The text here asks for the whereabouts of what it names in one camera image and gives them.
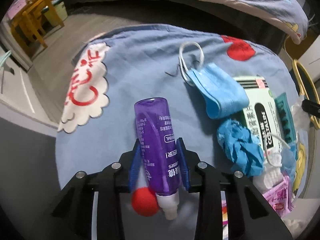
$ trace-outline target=black label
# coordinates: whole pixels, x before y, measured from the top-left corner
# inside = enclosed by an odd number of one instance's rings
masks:
[[[263,141],[263,148],[264,148],[264,138],[267,135],[267,133],[271,133],[269,120],[266,114],[266,110],[262,104],[256,103],[254,106],[254,110],[256,111],[256,116],[259,122],[260,132],[261,132],[262,141]],[[267,149],[271,147],[273,147],[273,140],[272,140],[272,136],[268,135]]]

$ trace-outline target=red ball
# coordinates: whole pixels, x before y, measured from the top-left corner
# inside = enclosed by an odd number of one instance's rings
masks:
[[[144,217],[151,217],[159,210],[156,194],[148,187],[133,192],[131,205],[135,212]]]

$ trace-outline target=dark space under bed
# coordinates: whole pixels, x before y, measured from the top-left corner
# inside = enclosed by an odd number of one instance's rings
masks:
[[[103,2],[103,1],[117,1],[117,0],[64,0],[68,11],[73,8],[83,6],[83,3],[87,2]],[[217,17],[216,22],[213,24],[216,29],[211,30],[199,30],[214,32],[218,34],[224,34],[241,38],[261,44],[271,49],[276,54],[279,54],[282,45],[284,43],[287,34],[274,27],[273,25],[265,22],[264,20],[230,8],[223,4],[209,3],[198,0],[165,0],[180,4],[186,4],[191,8],[186,9],[185,13],[192,14],[194,8],[200,9],[211,15]],[[199,18],[199,21],[208,24],[207,21],[212,21],[212,18],[208,19],[207,14],[203,14],[203,17]]]

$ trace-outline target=pink snack package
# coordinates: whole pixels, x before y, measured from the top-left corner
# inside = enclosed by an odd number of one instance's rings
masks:
[[[283,181],[280,184],[263,194],[280,217],[290,213],[294,208],[291,203],[290,178],[286,172],[283,172],[283,176]]]

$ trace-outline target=white bottle cap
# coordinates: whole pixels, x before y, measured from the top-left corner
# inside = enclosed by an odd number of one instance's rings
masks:
[[[159,207],[162,208],[165,218],[173,220],[178,216],[179,192],[169,196],[160,196],[156,194]]]

